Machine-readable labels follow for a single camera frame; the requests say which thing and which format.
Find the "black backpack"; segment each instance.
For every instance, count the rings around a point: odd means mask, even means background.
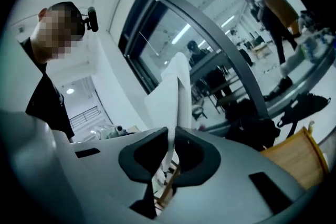
[[[261,119],[251,115],[236,120],[225,138],[250,146],[257,151],[263,151],[273,146],[279,134],[280,129],[275,127],[271,119]]]
[[[296,100],[298,103],[293,107],[291,107],[291,105],[287,106],[285,109],[285,114],[277,124],[278,127],[283,127],[289,123],[293,124],[287,138],[294,134],[298,121],[303,120],[318,111],[321,111],[330,103],[331,99],[326,99],[322,96],[307,93],[300,94]]]

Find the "wooden chair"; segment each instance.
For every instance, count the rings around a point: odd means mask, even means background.
[[[293,176],[303,188],[320,184],[329,173],[326,160],[309,130],[303,127],[279,145],[261,153]]]
[[[163,211],[163,209],[168,205],[169,201],[173,198],[173,180],[177,178],[180,174],[180,165],[176,164],[174,161],[172,163],[176,166],[176,169],[172,175],[172,177],[165,183],[165,189],[161,197],[155,197],[155,206],[157,209]]]

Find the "gray plastic surface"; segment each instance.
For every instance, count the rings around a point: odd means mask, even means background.
[[[178,188],[168,207],[155,220],[148,219],[126,206],[142,198],[144,188],[130,182],[115,156],[124,145],[156,130],[71,145],[63,132],[50,130],[39,119],[0,112],[1,140],[18,181],[62,223],[281,223],[288,220],[286,212],[295,216],[308,199],[301,198],[273,218],[248,175],[265,172],[292,201],[305,193],[302,187],[254,149],[188,130],[218,149],[220,167],[204,184]],[[92,147],[101,153],[79,159],[74,151]]]
[[[188,131],[218,149],[220,167],[204,184],[178,188],[157,221],[256,223],[270,218],[271,210],[248,177],[257,172],[266,173],[291,201],[305,193],[292,176],[253,148],[204,132]]]
[[[21,185],[60,223],[157,223],[112,198],[63,132],[25,113],[0,111],[0,134]]]
[[[93,147],[100,151],[100,153],[80,158],[79,161],[88,173],[94,175],[97,184],[103,186],[112,197],[129,207],[135,201],[143,198],[147,185],[134,182],[128,178],[119,165],[119,153],[125,146],[135,143],[160,129],[151,129],[150,131],[107,140],[74,143],[71,146],[75,152]]]

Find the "chair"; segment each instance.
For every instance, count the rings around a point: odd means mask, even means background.
[[[329,173],[326,160],[312,137],[312,124],[309,123],[309,130],[303,127],[282,143],[261,152],[305,189],[320,184]]]

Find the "headset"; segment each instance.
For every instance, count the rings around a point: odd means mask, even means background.
[[[94,7],[88,8],[88,14],[82,14],[83,16],[87,16],[83,22],[87,25],[88,30],[92,30],[93,32],[98,31],[98,22],[97,22],[97,14]]]

